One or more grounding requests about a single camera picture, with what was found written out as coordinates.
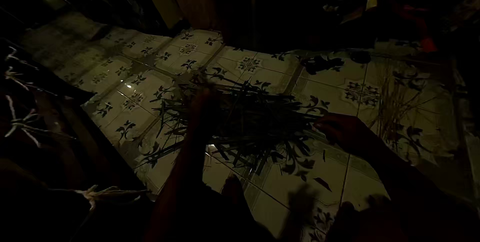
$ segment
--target tile grout line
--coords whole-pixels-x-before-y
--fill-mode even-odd
[[[234,169],[230,168],[228,165],[226,165],[224,162],[218,160],[216,157],[214,156],[211,156],[213,157],[215,160],[217,160],[220,164],[223,164],[225,167],[227,167],[228,169],[230,169],[232,172],[235,172],[237,173],[238,175],[240,175],[237,171],[235,171]],[[245,179],[245,181],[247,181],[249,184],[253,185],[255,188],[257,188],[259,191],[265,193],[267,196],[269,196],[270,198],[272,198],[273,200],[275,200],[276,202],[278,202],[281,206],[285,207],[288,211],[291,211],[290,208],[286,205],[284,205],[282,202],[280,202],[279,200],[275,199],[275,197],[273,197],[272,195],[270,195],[269,193],[267,193],[266,191],[264,191],[263,189],[261,189],[260,187],[258,187],[257,185],[255,185],[253,182],[251,182],[249,179]],[[318,227],[316,226],[311,226],[311,227],[315,227],[317,230],[321,231],[322,233],[326,234],[325,232],[323,232],[322,230],[320,230]]]
[[[297,80],[300,77],[302,70],[303,65],[301,63],[298,63],[282,95],[290,95],[293,92],[293,88],[297,85]]]
[[[365,68],[365,73],[363,74],[363,83],[362,83],[362,88],[361,88],[361,92],[360,92],[360,98],[358,100],[358,108],[357,108],[357,115],[356,115],[357,118],[358,118],[359,111],[360,111],[360,100],[362,99],[363,86],[365,84],[365,79],[367,77],[367,71],[368,71],[368,64]],[[348,153],[348,157],[346,159],[346,166],[345,166],[345,176],[343,177],[342,193],[340,194],[340,203],[339,203],[339,207],[338,207],[339,209],[342,206],[343,193],[345,192],[345,185],[347,184],[347,176],[349,174],[350,157],[351,157],[351,154]]]

